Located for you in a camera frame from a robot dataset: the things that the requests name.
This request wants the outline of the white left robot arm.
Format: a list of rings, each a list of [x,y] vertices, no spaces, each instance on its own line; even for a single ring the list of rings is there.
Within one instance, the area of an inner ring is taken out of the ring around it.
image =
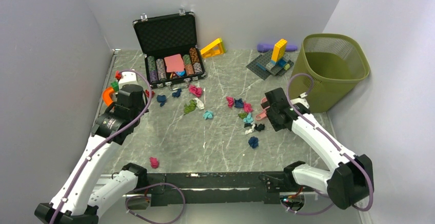
[[[95,121],[85,150],[73,172],[49,203],[40,203],[34,215],[42,223],[98,223],[124,194],[143,192],[147,169],[134,163],[122,167],[103,187],[95,190],[104,167],[140,121],[147,107],[144,89],[124,85],[117,100]]]

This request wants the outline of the pink dustpan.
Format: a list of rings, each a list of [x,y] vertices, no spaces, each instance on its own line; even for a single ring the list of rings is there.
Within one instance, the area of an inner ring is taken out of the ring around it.
[[[260,102],[260,105],[261,105],[261,109],[262,110],[261,110],[261,112],[259,114],[257,114],[255,116],[255,120],[262,120],[262,119],[267,117],[267,115],[266,115],[266,109],[269,107],[268,106],[267,98],[265,98],[265,97],[262,98],[261,102]]]

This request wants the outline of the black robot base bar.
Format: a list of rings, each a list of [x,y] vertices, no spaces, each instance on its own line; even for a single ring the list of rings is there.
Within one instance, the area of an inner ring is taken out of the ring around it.
[[[147,196],[153,207],[178,204],[262,202],[279,204],[299,193],[282,171],[217,173],[149,173],[127,192]]]

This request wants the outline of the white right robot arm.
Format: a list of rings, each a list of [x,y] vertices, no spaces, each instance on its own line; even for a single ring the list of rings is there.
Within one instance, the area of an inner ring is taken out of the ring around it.
[[[347,209],[364,198],[372,203],[374,193],[371,159],[356,155],[339,143],[316,120],[309,109],[306,93],[288,100],[282,88],[265,94],[261,106],[275,131],[288,129],[305,141],[323,160],[327,170],[294,162],[283,170],[283,185],[289,191],[300,186],[318,190],[340,209]]]

